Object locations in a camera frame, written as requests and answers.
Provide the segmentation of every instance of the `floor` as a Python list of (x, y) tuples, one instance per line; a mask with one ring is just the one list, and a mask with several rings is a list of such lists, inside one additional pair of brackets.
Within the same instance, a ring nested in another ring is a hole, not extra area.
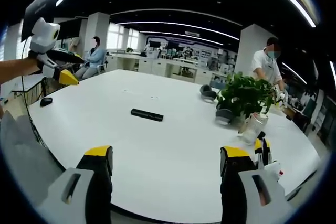
[[(49, 92), (55, 91), (56, 87), (51, 85), (49, 86)], [(33, 97), (33, 101), (36, 100), (36, 94), (40, 92), (40, 90), (34, 90), (31, 91), (27, 95), (28, 104), (31, 104), (31, 98)], [(17, 118), (21, 115), (27, 114), (26, 108), (24, 106), (24, 100), (23, 96), (20, 95), (18, 97), (14, 97), (13, 95), (9, 98), (9, 101), (4, 105), (3, 107), (4, 111), (8, 110), (14, 118)], [(318, 155), (321, 158), (325, 158), (328, 155), (328, 150), (325, 147), (325, 145), (322, 143), (322, 141), (319, 139), (319, 137), (316, 135), (316, 132), (310, 132), (308, 134), (308, 139), (311, 142), (311, 144), (316, 149)], [(302, 189), (297, 193), (297, 195), (290, 201), (292, 206), (294, 208), (300, 207), (309, 197), (311, 192), (316, 187), (317, 183), (319, 181), (319, 176), (314, 175), (309, 181), (307, 181), (303, 186)], [(152, 223), (152, 222), (146, 222), (146, 221), (140, 221), (133, 218), (126, 217), (120, 213), (111, 212), (111, 218), (113, 220), (112, 223), (117, 224), (126, 224), (126, 223), (133, 223), (133, 224), (145, 224), (145, 223)]]

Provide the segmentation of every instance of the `window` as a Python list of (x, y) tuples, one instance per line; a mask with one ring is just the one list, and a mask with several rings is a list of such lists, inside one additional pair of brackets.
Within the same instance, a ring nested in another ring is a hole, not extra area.
[(1, 35), (0, 39), (0, 61), (4, 61), (4, 54), (5, 54), (5, 39), (7, 35), (7, 29), (8, 27), (6, 26), (4, 29), (4, 32)]
[(128, 33), (127, 47), (137, 50), (138, 41), (139, 41), (139, 32), (136, 30), (130, 29)]
[(29, 53), (29, 48), (30, 48), (30, 42), (32, 40), (31, 37), (27, 39), (26, 46), (25, 45), (25, 40), (21, 42), (21, 34), (22, 34), (22, 26), (23, 26), (23, 19), (21, 20), (20, 27), (19, 27), (19, 35), (17, 36), (17, 46), (16, 46), (16, 59), (21, 59), (21, 58), (27, 58), (28, 53)]
[(106, 48), (108, 49), (122, 48), (123, 34), (124, 34), (123, 26), (117, 26), (116, 24), (110, 23), (107, 32)]

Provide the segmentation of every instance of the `man in white shirt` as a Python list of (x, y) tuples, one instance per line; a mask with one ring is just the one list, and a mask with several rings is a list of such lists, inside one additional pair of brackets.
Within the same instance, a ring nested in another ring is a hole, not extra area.
[(255, 79), (264, 79), (272, 85), (279, 85), (283, 92), (285, 85), (283, 83), (277, 58), (281, 55), (281, 49), (277, 38), (271, 37), (267, 40), (266, 48), (255, 52), (252, 60), (251, 71)]

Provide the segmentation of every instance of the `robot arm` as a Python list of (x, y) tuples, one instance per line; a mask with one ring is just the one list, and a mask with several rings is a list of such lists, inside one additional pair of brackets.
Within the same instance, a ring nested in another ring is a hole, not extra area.
[(43, 18), (36, 21), (32, 29), (32, 37), (30, 44), (29, 57), (37, 60), (37, 66), (42, 70), (47, 77), (56, 79), (60, 84), (77, 85), (79, 82), (75, 76), (68, 70), (63, 69), (57, 65), (50, 56), (54, 59), (63, 57), (73, 59), (75, 56), (76, 63), (83, 63), (84, 61), (72, 52), (65, 50), (54, 50), (54, 46), (59, 34), (60, 25), (47, 23)]

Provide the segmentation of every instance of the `potted plant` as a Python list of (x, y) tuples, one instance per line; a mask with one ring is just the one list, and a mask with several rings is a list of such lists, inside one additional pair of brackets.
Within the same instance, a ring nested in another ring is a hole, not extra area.
[(248, 118), (254, 112), (266, 114), (275, 103), (275, 95), (272, 85), (265, 80), (256, 81), (241, 72), (228, 75), (225, 88), (217, 94), (216, 116), (227, 118), (229, 123), (235, 117)]

